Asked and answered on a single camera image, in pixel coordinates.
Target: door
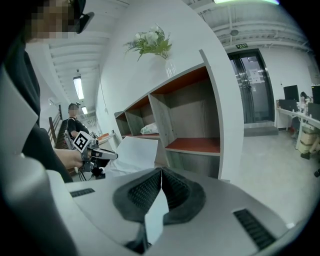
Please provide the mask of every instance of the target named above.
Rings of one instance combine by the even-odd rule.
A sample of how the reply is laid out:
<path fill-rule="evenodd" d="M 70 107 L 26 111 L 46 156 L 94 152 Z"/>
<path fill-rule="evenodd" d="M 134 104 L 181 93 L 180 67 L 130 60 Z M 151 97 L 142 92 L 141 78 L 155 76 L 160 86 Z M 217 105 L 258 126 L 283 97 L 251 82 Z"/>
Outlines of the door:
<path fill-rule="evenodd" d="M 258 50 L 229 54 L 238 81 L 244 123 L 274 121 L 271 83 Z"/>

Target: gray step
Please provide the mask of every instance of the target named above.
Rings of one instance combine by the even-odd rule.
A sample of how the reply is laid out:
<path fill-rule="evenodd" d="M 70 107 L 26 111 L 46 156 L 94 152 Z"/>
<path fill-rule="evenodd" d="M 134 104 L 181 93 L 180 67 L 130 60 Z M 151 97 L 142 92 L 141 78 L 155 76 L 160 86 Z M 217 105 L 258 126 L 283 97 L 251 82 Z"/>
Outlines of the gray step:
<path fill-rule="evenodd" d="M 279 134 L 279 130 L 274 126 L 244 129 L 244 137 L 272 136 L 272 135 L 278 135 L 278 134 Z"/>

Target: glass vase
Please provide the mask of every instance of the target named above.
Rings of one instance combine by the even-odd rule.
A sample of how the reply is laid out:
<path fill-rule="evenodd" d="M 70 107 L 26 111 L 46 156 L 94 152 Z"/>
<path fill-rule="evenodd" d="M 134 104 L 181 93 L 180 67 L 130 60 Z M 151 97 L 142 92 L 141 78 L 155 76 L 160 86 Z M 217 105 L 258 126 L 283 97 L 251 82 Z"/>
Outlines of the glass vase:
<path fill-rule="evenodd" d="M 172 58 L 167 58 L 165 60 L 165 72 L 168 78 L 172 78 L 177 74 L 176 65 Z"/>

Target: exit sign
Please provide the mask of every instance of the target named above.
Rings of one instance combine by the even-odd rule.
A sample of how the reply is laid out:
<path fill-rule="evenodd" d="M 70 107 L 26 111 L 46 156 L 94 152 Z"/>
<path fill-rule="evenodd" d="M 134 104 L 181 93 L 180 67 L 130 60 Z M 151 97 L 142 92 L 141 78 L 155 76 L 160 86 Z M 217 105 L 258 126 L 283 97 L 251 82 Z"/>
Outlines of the exit sign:
<path fill-rule="evenodd" d="M 236 44 L 235 46 L 237 47 L 237 49 L 248 48 L 248 45 L 246 43 Z"/>

